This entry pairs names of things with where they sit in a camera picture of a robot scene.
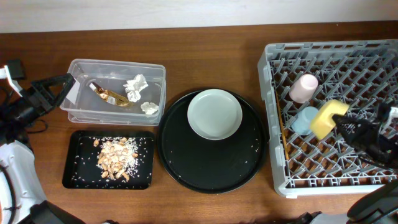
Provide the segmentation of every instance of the pink cup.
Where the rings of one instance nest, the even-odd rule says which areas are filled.
[[[293,83],[289,91],[289,96],[297,103],[304,103],[311,99],[317,87],[317,78],[311,74],[304,74]]]

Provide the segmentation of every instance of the black circular plate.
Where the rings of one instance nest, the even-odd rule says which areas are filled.
[[[235,93],[243,119],[230,137],[212,141],[196,134],[188,123],[191,100],[201,91],[175,102],[160,121],[158,152],[167,172],[198,192],[218,194],[248,182],[266,158],[269,135],[253,107]]]

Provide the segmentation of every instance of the brown tabletop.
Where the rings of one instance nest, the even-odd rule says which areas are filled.
[[[234,91],[253,102],[266,121],[257,62],[269,43],[398,38],[398,22],[287,24],[188,29],[102,30],[0,34],[0,63],[23,61],[28,80],[60,75],[76,58],[161,64],[166,67],[167,104],[190,90],[213,87]],[[147,190],[73,190],[62,186],[71,134],[79,129],[149,130],[142,126],[71,123],[57,108],[43,117],[49,130],[30,135],[35,168],[50,202],[87,223],[238,223],[296,218],[304,212],[345,213],[363,195],[286,199],[272,182],[269,158],[245,186],[207,195],[174,181],[154,159]]]

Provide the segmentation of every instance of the gold wrapper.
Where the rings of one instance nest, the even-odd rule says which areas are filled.
[[[111,90],[104,90],[95,82],[90,84],[90,88],[107,103],[116,106],[132,105],[132,103],[126,97],[114,93]]]

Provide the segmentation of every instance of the white plate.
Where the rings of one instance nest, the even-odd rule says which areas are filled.
[[[220,140],[230,137],[242,122],[242,107],[224,90],[205,90],[188,107],[188,122],[201,137]]]

